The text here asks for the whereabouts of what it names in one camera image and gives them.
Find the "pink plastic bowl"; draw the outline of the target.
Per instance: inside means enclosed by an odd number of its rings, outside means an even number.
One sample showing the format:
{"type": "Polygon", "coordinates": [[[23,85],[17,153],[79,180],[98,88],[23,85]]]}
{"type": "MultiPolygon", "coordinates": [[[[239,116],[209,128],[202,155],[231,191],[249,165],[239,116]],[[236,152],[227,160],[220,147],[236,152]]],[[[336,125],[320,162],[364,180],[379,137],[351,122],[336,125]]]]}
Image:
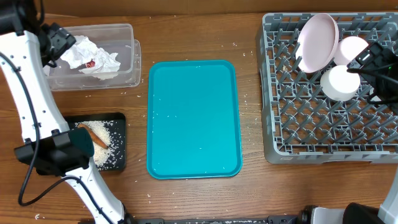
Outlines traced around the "pink plastic bowl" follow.
{"type": "Polygon", "coordinates": [[[336,65],[347,65],[368,45],[368,42],[360,37],[346,37],[339,42],[333,61],[336,65]]]}

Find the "red snack wrapper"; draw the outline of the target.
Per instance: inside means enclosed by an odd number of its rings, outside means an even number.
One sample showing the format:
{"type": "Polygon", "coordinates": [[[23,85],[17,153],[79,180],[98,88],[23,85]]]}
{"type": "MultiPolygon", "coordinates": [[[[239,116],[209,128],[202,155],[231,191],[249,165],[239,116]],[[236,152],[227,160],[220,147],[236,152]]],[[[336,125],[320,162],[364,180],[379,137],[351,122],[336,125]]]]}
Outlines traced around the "red snack wrapper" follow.
{"type": "Polygon", "coordinates": [[[95,62],[93,60],[91,60],[90,62],[85,63],[85,66],[86,66],[86,68],[94,67],[95,66],[95,62]]]}

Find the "pale green bowl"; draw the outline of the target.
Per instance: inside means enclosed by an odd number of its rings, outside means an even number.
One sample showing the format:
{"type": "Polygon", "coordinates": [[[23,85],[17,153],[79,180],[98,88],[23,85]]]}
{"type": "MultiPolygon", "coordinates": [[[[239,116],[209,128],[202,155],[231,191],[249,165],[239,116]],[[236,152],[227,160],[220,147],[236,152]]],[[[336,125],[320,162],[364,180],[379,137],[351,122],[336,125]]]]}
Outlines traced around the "pale green bowl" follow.
{"type": "Polygon", "coordinates": [[[359,75],[348,72],[346,65],[337,65],[327,70],[320,79],[324,94],[335,101],[352,99],[360,83],[359,75]]]}

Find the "white tissue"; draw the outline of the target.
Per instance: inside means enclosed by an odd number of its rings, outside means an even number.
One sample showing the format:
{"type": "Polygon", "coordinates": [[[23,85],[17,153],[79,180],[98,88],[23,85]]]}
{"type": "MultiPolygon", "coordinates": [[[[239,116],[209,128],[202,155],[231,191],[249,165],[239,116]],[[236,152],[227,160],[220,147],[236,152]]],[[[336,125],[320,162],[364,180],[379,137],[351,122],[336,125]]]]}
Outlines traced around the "white tissue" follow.
{"type": "Polygon", "coordinates": [[[78,68],[93,60],[95,66],[79,69],[79,72],[89,74],[100,80],[107,80],[118,75],[121,63],[116,60],[118,53],[108,53],[99,48],[87,36],[76,35],[76,43],[68,49],[60,59],[66,61],[71,69],[78,68]]]}

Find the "large white plate with rice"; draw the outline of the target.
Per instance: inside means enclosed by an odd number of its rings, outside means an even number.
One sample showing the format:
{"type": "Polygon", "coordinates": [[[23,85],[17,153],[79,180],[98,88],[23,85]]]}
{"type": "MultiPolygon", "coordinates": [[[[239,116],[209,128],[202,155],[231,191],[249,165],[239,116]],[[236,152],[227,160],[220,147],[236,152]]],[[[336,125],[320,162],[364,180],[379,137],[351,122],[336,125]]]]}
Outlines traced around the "large white plate with rice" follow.
{"type": "Polygon", "coordinates": [[[315,14],[303,26],[295,57],[301,57],[299,69],[305,73],[317,72],[332,60],[338,45],[339,30],[335,20],[325,13],[315,14]]]}

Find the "orange carrot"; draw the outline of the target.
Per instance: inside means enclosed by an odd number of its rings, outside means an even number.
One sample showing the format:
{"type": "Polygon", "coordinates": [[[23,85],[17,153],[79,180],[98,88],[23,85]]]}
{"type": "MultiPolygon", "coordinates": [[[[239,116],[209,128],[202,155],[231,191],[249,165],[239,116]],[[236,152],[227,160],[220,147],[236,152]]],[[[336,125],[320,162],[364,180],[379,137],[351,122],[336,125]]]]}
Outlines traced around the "orange carrot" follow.
{"type": "Polygon", "coordinates": [[[85,128],[88,131],[88,133],[94,143],[96,143],[103,149],[108,149],[108,146],[91,130],[90,127],[81,123],[78,125],[78,128],[85,128]]]}

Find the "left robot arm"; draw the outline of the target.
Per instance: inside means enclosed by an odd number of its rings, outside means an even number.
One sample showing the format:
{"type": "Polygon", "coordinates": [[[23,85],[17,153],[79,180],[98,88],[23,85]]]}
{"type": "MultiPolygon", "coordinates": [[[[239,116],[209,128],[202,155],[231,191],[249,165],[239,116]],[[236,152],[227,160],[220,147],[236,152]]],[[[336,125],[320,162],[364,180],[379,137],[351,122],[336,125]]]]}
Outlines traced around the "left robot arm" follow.
{"type": "Polygon", "coordinates": [[[96,168],[88,130],[70,129],[55,103],[44,67],[55,67],[76,39],[58,24],[46,24],[44,17],[33,1],[1,1],[1,69],[24,141],[14,153],[29,166],[18,203],[31,205],[67,182],[95,223],[133,223],[96,168]]]}

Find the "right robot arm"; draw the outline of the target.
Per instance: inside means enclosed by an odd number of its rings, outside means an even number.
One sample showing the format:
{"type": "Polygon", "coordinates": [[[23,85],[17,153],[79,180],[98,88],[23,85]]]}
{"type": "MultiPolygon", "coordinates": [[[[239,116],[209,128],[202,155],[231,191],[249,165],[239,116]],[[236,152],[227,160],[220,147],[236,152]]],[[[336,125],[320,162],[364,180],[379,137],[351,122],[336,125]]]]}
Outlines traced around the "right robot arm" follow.
{"type": "MultiPolygon", "coordinates": [[[[339,65],[328,70],[321,77],[320,84],[327,97],[333,100],[345,100],[353,96],[359,87],[359,76],[366,74],[384,80],[387,83],[397,84],[395,76],[390,75],[390,67],[397,64],[397,59],[391,59],[381,65],[373,62],[358,62],[356,67],[339,65]]],[[[378,209],[358,203],[350,203],[344,210],[316,206],[305,207],[298,215],[296,223],[303,224],[393,224],[397,223],[397,177],[394,177],[391,189],[378,209]]]]}

